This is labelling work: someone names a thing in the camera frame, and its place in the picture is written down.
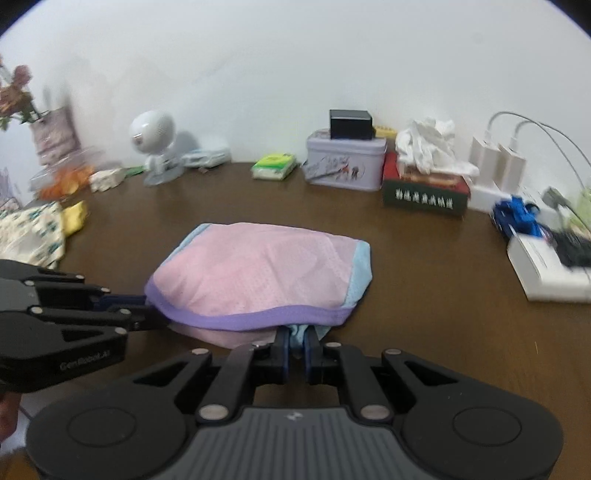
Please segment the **person left hand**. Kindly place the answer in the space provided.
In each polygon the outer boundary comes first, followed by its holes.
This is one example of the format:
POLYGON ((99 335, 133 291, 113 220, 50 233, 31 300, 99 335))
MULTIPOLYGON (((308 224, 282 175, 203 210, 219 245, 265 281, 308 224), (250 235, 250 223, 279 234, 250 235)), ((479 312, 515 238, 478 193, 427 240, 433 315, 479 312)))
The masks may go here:
POLYGON ((0 442, 3 443, 17 429, 21 395, 14 392, 1 394, 0 400, 0 442))

